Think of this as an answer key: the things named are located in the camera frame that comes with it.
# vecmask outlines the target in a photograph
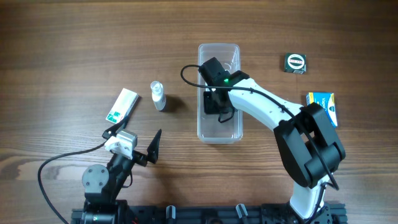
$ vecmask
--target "tabletop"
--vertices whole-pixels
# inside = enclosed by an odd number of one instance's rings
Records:
[[[241,69],[266,90],[305,104],[310,91],[335,93],[346,159],[340,190],[349,223],[398,219],[398,4],[394,1],[57,1],[0,3],[0,223],[60,223],[37,183],[58,154],[94,147],[122,88],[141,96],[127,129],[144,152],[162,129],[156,165],[134,167],[118,198],[130,205],[285,203],[293,181],[274,134],[248,114],[235,144],[197,137],[197,89],[180,69],[202,43],[239,45]],[[287,52],[308,72],[284,73]],[[197,73],[186,76],[196,81]],[[155,109],[150,83],[174,107]],[[105,165],[104,149],[53,161],[44,187],[69,220],[81,208],[81,175]]]

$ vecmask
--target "black box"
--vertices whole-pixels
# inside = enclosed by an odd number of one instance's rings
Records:
[[[306,62],[304,54],[287,53],[285,55],[284,72],[304,74],[307,71]]]

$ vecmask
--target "white bottle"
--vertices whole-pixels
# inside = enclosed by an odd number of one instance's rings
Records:
[[[152,90],[152,100],[155,103],[157,110],[161,111],[166,106],[166,96],[164,94],[163,85],[158,81],[153,81],[150,84]]]

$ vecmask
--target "plastic bin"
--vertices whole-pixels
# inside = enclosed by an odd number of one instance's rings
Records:
[[[241,69],[240,51],[236,44],[201,44],[198,65],[212,57],[216,57],[230,73]],[[206,85],[199,73],[198,83]],[[209,89],[198,88],[198,138],[207,144],[231,144],[239,141],[243,137],[243,112],[238,110],[233,119],[225,123],[218,122],[218,114],[205,114],[204,91]]]

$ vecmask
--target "blue box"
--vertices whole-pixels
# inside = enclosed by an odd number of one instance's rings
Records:
[[[331,125],[337,127],[335,94],[334,93],[308,93],[307,105],[316,102],[323,107],[329,117]]]

